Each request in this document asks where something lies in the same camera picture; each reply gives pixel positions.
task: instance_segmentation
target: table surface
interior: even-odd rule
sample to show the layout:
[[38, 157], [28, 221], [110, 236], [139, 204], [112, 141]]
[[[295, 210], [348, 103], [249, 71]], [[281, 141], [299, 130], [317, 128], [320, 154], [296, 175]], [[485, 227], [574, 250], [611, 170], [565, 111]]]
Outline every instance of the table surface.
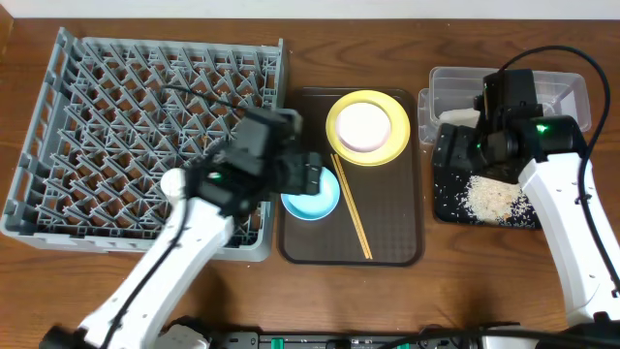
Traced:
[[[427, 87], [436, 66], [499, 67], [526, 48], [584, 49], [620, 86], [620, 22], [479, 20], [83, 20], [18, 19], [0, 66], [0, 197], [7, 195], [59, 26], [77, 37], [276, 45], [290, 56], [289, 88]], [[603, 106], [592, 68], [568, 53], [521, 67], [582, 74], [593, 121]], [[612, 91], [620, 100], [620, 91]], [[611, 226], [620, 232], [620, 111], [592, 156]], [[543, 232], [441, 224], [431, 211], [430, 149], [421, 154], [426, 251], [405, 269], [296, 266], [276, 247], [262, 263], [210, 262], [172, 317], [197, 315], [216, 328], [266, 332], [404, 333], [421, 326], [519, 321], [566, 327], [562, 291]], [[139, 254], [36, 250], [0, 238], [0, 347], [33, 348], [54, 323], [70, 328], [123, 281]]]

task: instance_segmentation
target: dish rack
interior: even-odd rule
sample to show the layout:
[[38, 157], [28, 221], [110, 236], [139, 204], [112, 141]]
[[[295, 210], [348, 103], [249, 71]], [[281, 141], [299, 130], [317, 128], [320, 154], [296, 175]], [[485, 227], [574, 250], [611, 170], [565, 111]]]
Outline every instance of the dish rack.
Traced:
[[[145, 251], [171, 213], [159, 181], [235, 135], [240, 116], [179, 85], [246, 108], [281, 108], [278, 47], [76, 39], [61, 28], [0, 229], [44, 249]], [[274, 202], [237, 217], [217, 259], [260, 261]]]

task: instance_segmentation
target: clear plastic container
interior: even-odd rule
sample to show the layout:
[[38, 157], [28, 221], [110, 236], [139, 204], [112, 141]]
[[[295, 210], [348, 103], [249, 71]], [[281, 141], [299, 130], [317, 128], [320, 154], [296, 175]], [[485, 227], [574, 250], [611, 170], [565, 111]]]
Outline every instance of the clear plastic container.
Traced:
[[[425, 101], [428, 108], [428, 112], [425, 113], [427, 117], [421, 119], [418, 114], [420, 141], [435, 142], [440, 125], [439, 115], [442, 112], [473, 107], [474, 97], [482, 94], [482, 79], [494, 72], [497, 72], [497, 69], [433, 68], [430, 72], [430, 88]], [[592, 122], [590, 102], [585, 80], [581, 75], [535, 71], [534, 84], [544, 116], [570, 115], [577, 121], [581, 132], [590, 129]]]

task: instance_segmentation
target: black tray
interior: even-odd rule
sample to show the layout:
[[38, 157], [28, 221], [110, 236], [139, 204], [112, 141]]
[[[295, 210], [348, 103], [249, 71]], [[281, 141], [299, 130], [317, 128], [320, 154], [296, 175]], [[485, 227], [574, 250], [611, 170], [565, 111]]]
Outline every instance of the black tray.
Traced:
[[435, 217], [444, 222], [465, 223], [476, 225], [502, 226], [511, 228], [541, 228], [541, 222], [534, 208], [529, 206], [518, 216], [509, 217], [497, 224], [479, 221], [470, 216], [467, 209], [460, 203], [460, 197], [467, 192], [467, 183], [470, 176], [463, 172], [454, 172], [449, 169], [434, 169], [433, 192], [435, 194]]
[[[299, 89], [287, 97], [286, 108], [303, 116], [301, 142], [323, 155], [334, 174], [326, 136], [329, 109], [340, 97], [360, 88]], [[364, 258], [351, 214], [341, 193], [336, 209], [313, 222], [291, 216], [279, 202], [278, 244], [286, 259], [296, 264], [409, 266], [423, 253], [422, 206], [416, 103], [399, 89], [378, 89], [398, 101], [407, 114], [412, 134], [394, 160], [378, 167], [362, 167], [342, 160], [373, 259]]]

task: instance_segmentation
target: chopsticks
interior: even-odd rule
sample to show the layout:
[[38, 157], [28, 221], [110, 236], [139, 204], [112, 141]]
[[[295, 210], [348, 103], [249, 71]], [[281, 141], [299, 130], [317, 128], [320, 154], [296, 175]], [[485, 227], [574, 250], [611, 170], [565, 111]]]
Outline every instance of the chopsticks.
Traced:
[[372, 253], [370, 252], [370, 247], [368, 246], [368, 240], [366, 240], [366, 233], [364, 232], [364, 228], [361, 225], [361, 220], [359, 220], [356, 202], [353, 201], [353, 196], [351, 195], [349, 183], [347, 182], [345, 172], [342, 168], [342, 164], [340, 163], [340, 157], [338, 157], [338, 154], [330, 154], [330, 156], [331, 161], [333, 162], [333, 167], [336, 170], [336, 175], [338, 176], [338, 180], [340, 181], [342, 192], [345, 195], [345, 201], [347, 202], [349, 213], [351, 214], [351, 218], [353, 219], [353, 225], [356, 227], [357, 237], [359, 238], [359, 244], [361, 244], [361, 249], [364, 252], [364, 257], [366, 259], [372, 259]]

